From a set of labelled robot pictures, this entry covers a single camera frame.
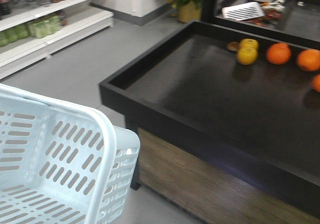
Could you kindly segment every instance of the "table leg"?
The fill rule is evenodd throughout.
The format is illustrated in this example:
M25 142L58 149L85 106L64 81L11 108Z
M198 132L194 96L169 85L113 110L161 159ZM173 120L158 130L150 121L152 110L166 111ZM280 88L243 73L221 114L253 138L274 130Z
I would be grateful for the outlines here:
M128 119L127 117L125 117L125 128L135 132L136 134L138 134L138 128L135 125L135 123L133 121L131 121L130 119ZM136 161L136 165L135 165L135 169L133 172L133 176L132 176L132 181L131 181L131 185L130 187L137 191L139 189L139 187L141 186L140 182L139 182L139 157Z

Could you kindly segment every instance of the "wooden panel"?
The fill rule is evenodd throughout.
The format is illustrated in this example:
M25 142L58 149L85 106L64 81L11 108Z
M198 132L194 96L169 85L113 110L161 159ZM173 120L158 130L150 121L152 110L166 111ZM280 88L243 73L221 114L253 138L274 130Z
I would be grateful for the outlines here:
M320 224L320 220L138 130L139 179L210 224Z

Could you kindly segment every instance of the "baseboard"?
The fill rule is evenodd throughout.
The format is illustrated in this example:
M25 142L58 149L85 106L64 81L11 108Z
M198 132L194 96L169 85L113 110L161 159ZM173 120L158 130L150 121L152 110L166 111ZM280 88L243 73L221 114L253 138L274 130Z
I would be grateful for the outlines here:
M171 5L169 3L155 9L154 11L146 14L143 17L137 17L133 16L128 13L124 13L118 10L114 10L112 8L107 8L104 6L101 6L99 4L91 3L92 6L101 8L104 10L111 11L113 13L113 17L128 23L132 23L138 26L144 26L145 24L149 23L150 21L154 20L155 18L159 17L160 15L164 14L165 12L169 11L172 9Z

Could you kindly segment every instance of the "flower pot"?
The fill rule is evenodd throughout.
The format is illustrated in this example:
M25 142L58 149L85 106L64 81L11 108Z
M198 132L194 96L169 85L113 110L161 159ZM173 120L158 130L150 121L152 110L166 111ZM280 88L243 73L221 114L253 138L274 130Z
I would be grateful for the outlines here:
M178 20L183 23L188 23L193 19L201 18L201 8L196 8L196 5L193 1L190 1L184 6L181 6L178 10Z

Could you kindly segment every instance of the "black display table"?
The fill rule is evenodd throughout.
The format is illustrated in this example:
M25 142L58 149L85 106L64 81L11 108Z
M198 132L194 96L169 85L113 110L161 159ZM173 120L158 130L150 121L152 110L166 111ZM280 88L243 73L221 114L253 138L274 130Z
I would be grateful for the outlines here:
M252 66L229 41L256 38ZM320 95L314 73L269 64L277 40L193 22L100 84L102 103L188 153L320 217Z

